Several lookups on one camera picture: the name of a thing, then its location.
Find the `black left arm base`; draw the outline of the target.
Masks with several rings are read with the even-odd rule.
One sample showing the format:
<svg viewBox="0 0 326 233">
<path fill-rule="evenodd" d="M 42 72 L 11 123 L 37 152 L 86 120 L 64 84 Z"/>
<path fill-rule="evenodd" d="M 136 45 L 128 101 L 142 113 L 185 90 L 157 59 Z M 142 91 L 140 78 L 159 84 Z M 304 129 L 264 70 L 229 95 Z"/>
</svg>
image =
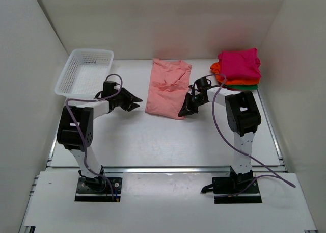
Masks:
<svg viewBox="0 0 326 233">
<path fill-rule="evenodd" d="M 110 188 L 107 180 L 101 177 L 88 178 L 82 175 L 79 170 L 79 178 L 76 186 L 75 199 L 76 202 L 112 202 L 121 201 L 122 177 L 107 177 L 112 185 Z"/>
</svg>

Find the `salmon pink t-shirt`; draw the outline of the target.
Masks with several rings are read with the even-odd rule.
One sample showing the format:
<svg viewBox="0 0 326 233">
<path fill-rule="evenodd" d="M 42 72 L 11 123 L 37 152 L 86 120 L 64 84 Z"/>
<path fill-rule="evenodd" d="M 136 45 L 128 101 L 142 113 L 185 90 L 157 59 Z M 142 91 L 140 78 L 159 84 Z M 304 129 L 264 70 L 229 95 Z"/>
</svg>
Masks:
<svg viewBox="0 0 326 233">
<path fill-rule="evenodd" d="M 192 65 L 183 60 L 152 59 L 145 112 L 176 120 L 189 90 Z"/>
</svg>

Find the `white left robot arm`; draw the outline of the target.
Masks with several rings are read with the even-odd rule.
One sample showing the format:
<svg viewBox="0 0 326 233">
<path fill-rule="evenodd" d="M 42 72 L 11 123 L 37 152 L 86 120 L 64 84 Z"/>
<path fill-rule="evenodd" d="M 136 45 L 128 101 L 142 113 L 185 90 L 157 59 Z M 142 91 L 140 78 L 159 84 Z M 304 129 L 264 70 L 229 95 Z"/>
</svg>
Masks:
<svg viewBox="0 0 326 233">
<path fill-rule="evenodd" d="M 103 89 L 92 100 L 66 100 L 57 142 L 74 156 L 80 167 L 80 176 L 89 178 L 88 183 L 94 191 L 101 191 L 106 187 L 104 169 L 92 149 L 94 120 L 109 114 L 116 107 L 130 112 L 140 107 L 141 102 L 140 98 L 113 81 L 105 81 Z"/>
</svg>

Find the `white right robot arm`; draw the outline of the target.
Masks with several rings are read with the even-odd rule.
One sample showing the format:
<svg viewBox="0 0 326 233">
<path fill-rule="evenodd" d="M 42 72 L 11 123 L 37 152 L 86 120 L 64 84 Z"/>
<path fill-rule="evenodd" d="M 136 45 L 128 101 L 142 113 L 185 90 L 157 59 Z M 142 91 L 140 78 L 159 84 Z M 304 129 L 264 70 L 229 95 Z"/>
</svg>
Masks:
<svg viewBox="0 0 326 233">
<path fill-rule="evenodd" d="M 221 137 L 235 151 L 230 168 L 234 176 L 229 178 L 228 186 L 233 192 L 241 192 L 247 186 L 244 176 L 253 176 L 251 154 L 253 139 L 261 124 L 259 109 L 252 91 L 228 90 L 202 77 L 189 85 L 178 117 L 195 114 L 199 106 L 209 102 L 212 107 L 219 104 L 226 108 L 228 126 L 234 133 L 234 144 L 230 144 L 223 135 Z"/>
</svg>

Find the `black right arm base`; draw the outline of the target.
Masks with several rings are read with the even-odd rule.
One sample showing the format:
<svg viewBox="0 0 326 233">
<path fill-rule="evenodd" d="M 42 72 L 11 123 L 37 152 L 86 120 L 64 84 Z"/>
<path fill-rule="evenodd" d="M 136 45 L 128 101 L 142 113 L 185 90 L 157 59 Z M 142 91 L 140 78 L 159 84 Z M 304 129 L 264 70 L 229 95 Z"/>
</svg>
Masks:
<svg viewBox="0 0 326 233">
<path fill-rule="evenodd" d="M 201 194 L 212 192 L 215 204 L 261 204 L 262 198 L 253 171 L 237 174 L 233 168 L 229 176 L 212 178 Z"/>
</svg>

